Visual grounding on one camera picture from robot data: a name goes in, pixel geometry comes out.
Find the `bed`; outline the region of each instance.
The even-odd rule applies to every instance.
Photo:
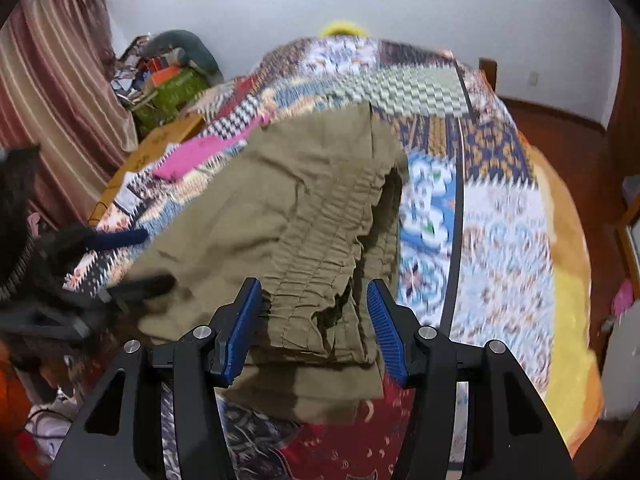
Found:
[[[409,164],[400,204],[397,302],[421,323],[449,331],[452,340],[507,343],[573,455],[602,406],[588,349],[591,282],[584,234],[568,189],[518,131],[483,73],[450,52],[372,38],[306,38],[273,50],[248,76],[214,93],[208,106],[213,101],[216,109],[207,110],[199,135],[222,139],[232,139],[257,116],[275,123],[371,104]],[[154,177],[153,164],[136,173],[98,229],[144,227],[151,243],[248,142],[250,137],[240,140],[174,183]],[[122,279],[145,247],[86,254],[66,288],[95,294]],[[86,362],[103,366],[123,343],[117,336],[104,340],[101,356],[76,363],[80,389],[91,382]],[[346,426],[287,420],[217,400],[240,479],[381,479],[393,471],[412,393],[385,375],[382,397],[359,402]],[[463,460],[466,402],[459,384],[452,469]],[[178,479],[173,431],[172,394],[165,387],[165,467],[167,478]]]

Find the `wall outlet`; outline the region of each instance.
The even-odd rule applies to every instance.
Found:
[[[538,78],[540,78],[540,74],[538,72],[529,72],[527,84],[529,86],[538,86]]]

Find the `yellow round object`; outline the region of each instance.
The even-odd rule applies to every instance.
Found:
[[[363,36],[369,37],[369,34],[361,26],[351,22],[338,21],[327,25],[320,31],[320,36]]]

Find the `satin curtain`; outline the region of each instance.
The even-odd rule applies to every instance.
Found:
[[[0,145],[41,145],[31,207],[54,227],[86,221],[137,148],[110,40],[104,0],[20,0],[0,30]]]

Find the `baseboard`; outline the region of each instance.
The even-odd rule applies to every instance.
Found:
[[[600,124],[599,122],[594,121],[593,119],[582,117],[580,115],[572,114],[571,112],[567,112],[565,110],[559,110],[558,108],[531,103],[529,101],[520,101],[519,99],[513,99],[510,97],[500,97],[500,99],[502,100],[502,102],[504,102],[504,104],[507,105],[507,108],[523,108],[525,110],[530,110],[531,112],[551,115],[559,119],[564,119],[565,121],[572,121],[591,130],[595,130],[603,136],[607,133],[604,126],[602,126],[602,124]]]

